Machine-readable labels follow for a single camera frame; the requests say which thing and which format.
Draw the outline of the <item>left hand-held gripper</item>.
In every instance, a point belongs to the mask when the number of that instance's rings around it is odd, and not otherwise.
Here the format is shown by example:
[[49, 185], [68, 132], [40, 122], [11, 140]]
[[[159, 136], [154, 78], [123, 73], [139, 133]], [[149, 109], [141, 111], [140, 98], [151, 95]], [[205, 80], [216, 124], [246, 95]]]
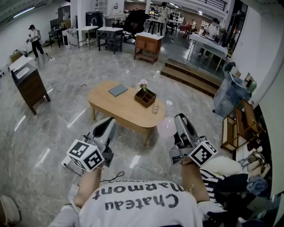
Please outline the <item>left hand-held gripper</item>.
[[109, 143], [114, 137], [115, 130], [115, 118], [107, 117], [96, 122], [90, 129], [93, 138], [82, 135], [79, 140], [74, 140], [67, 150], [67, 156], [77, 167], [87, 172], [91, 172], [101, 164], [109, 167], [114, 157]]

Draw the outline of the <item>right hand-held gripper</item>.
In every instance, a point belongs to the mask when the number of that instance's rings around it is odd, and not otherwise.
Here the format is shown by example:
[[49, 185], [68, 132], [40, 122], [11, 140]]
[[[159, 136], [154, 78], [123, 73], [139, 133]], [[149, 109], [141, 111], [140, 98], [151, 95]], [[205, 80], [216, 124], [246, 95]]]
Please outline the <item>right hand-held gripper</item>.
[[174, 134], [174, 146], [169, 151], [173, 165], [193, 162], [202, 167], [216, 154], [217, 150], [206, 136], [198, 136], [189, 119], [179, 113], [174, 117], [177, 132]]

